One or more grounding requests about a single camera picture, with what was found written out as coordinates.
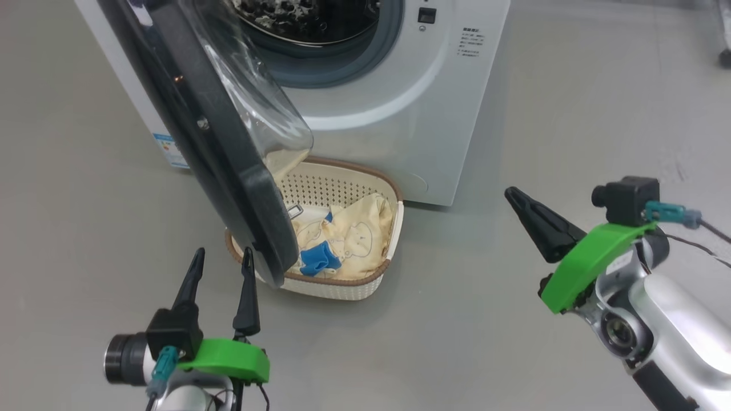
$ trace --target floor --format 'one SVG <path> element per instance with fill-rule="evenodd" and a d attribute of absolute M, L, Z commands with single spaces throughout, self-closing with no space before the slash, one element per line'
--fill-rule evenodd
<path fill-rule="evenodd" d="M 455 205 L 407 209 L 365 301 L 260 288 L 272 409 L 652 410 L 582 321 L 542 305 L 551 268 L 501 192 L 588 229 L 595 185 L 657 176 L 665 200 L 731 230 L 731 73 L 713 29 L 702 10 L 514 0 Z M 105 382 L 102 353 L 174 299 L 199 246 L 200 323 L 231 334 L 223 224 L 167 166 L 70 0 L 4 2 L 0 55 L 2 408 L 142 409 L 142 390 Z M 722 265 L 673 244 L 660 271 L 729 318 Z M 245 410 L 264 410 L 257 391 Z"/>

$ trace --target teal connector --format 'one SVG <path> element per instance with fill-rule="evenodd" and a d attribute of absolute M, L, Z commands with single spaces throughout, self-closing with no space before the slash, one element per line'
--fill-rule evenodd
<path fill-rule="evenodd" d="M 696 230 L 700 227 L 701 213 L 682 205 L 648 201 L 645 204 L 645 219 L 649 222 L 675 222 Z"/>
<path fill-rule="evenodd" d="M 157 357 L 155 369 L 152 371 L 152 380 L 147 386 L 147 397 L 160 398 L 167 390 L 167 381 L 178 365 L 178 349 L 172 345 L 164 347 Z"/>

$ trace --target blue cloth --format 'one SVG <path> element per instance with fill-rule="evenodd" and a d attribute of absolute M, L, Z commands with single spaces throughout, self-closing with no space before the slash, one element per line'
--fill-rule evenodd
<path fill-rule="evenodd" d="M 316 276 L 326 268 L 338 269 L 342 265 L 337 256 L 330 250 L 327 241 L 323 241 L 311 249 L 302 250 L 300 256 L 303 264 L 300 272 L 309 277 Z"/>

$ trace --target plastic basket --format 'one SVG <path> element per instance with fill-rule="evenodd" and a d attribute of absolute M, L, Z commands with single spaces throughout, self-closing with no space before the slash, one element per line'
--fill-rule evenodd
<path fill-rule="evenodd" d="M 311 209 L 326 210 L 331 205 L 347 207 L 375 192 L 386 198 L 393 211 L 393 221 L 384 261 L 376 270 L 358 280 L 307 277 L 288 271 L 282 285 L 285 290 L 295 293 L 335 300 L 357 301 L 373 294 L 391 263 L 404 221 L 404 199 L 396 184 L 379 171 L 361 165 L 308 158 L 289 172 L 278 186 L 287 207 L 299 204 L 305 212 Z M 234 259 L 241 263 L 241 248 L 229 230 L 226 230 L 226 247 Z"/>

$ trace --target green mount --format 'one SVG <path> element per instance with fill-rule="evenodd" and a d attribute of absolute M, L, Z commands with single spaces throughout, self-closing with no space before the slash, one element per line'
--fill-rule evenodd
<path fill-rule="evenodd" d="M 624 253 L 632 242 L 657 227 L 604 224 L 596 226 L 558 265 L 543 289 L 541 299 L 555 314 L 574 308 L 576 298 Z"/>
<path fill-rule="evenodd" d="M 204 339 L 193 361 L 179 369 L 238 378 L 246 384 L 269 382 L 269 358 L 261 348 L 231 339 Z"/>

